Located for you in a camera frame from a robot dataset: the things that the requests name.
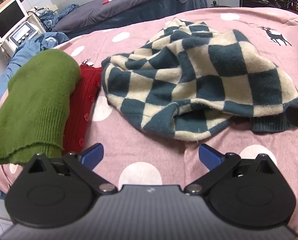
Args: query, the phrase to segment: pink bedsheet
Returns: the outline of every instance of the pink bedsheet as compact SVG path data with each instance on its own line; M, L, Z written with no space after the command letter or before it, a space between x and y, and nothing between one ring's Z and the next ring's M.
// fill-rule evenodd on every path
M141 47L174 17L191 22L204 21L219 32L241 31L262 56L290 76L298 89L298 15L275 8L189 11L156 21L96 31L58 48L73 56L79 64L90 59L95 67L100 67L101 61L112 54ZM297 206L289 225L298 230L298 129L255 135L248 123L232 122L230 127L203 142L165 139L137 131L108 105L101 91L85 141L85 148L96 142L103 144L104 159L94 171L118 187L122 184L180 184L184 187L208 172L198 159L201 143L207 143L222 153L235 152L242 158L255 158L259 153L266 153L277 164L296 195ZM0 188L7 191L8 184L20 171L20 166L0 166Z

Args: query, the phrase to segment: ribbed cuff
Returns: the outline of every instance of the ribbed cuff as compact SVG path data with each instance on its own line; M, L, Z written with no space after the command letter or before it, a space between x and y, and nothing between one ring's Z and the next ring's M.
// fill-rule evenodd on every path
M292 128L292 124L288 122L285 113L252 117L250 120L253 132L283 132Z
M59 148L63 147L63 133L68 114L57 107L41 107L36 113L32 132L34 138L32 143L53 144Z
M48 158L61 158L61 149L54 146L43 143L37 143L25 148L19 149L10 154L6 158L0 159L0 165L5 163L23 164L27 163L33 155L37 153L45 153Z

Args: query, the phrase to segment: red cloth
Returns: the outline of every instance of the red cloth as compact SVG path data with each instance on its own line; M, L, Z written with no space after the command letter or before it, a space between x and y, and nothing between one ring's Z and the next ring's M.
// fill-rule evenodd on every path
M70 114L63 135L64 153L81 152L90 111L101 84L102 68L81 64L81 80L70 98Z

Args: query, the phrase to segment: monitor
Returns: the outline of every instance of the monitor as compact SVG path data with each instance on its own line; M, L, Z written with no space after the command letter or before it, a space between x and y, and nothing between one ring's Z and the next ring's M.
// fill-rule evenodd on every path
M2 43L18 26L24 22L28 14L20 0L11 0L0 10L0 43Z

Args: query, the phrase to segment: checkered knit fabric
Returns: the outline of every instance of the checkered knit fabric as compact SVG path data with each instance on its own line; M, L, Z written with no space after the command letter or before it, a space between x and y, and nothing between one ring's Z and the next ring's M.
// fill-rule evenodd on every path
M175 18L143 47L102 62L108 101L136 128L196 141L249 117L254 131L290 128L298 91L239 31Z

